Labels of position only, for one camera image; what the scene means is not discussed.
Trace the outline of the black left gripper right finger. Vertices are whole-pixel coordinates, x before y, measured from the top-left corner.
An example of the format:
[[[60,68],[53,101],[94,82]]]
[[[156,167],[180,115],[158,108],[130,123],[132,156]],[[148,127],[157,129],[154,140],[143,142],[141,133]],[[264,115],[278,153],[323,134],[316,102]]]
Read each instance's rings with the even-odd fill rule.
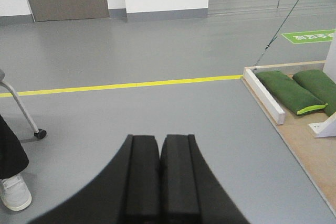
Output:
[[[168,135],[161,151],[162,223],[248,223],[205,161],[194,135]]]

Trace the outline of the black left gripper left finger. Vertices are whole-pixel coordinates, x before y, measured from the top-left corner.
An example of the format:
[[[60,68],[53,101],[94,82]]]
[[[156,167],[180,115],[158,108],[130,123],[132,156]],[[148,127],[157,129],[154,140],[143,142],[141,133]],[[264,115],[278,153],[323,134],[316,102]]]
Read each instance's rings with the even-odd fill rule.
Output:
[[[159,166],[155,137],[128,135],[90,183],[32,223],[159,223]]]

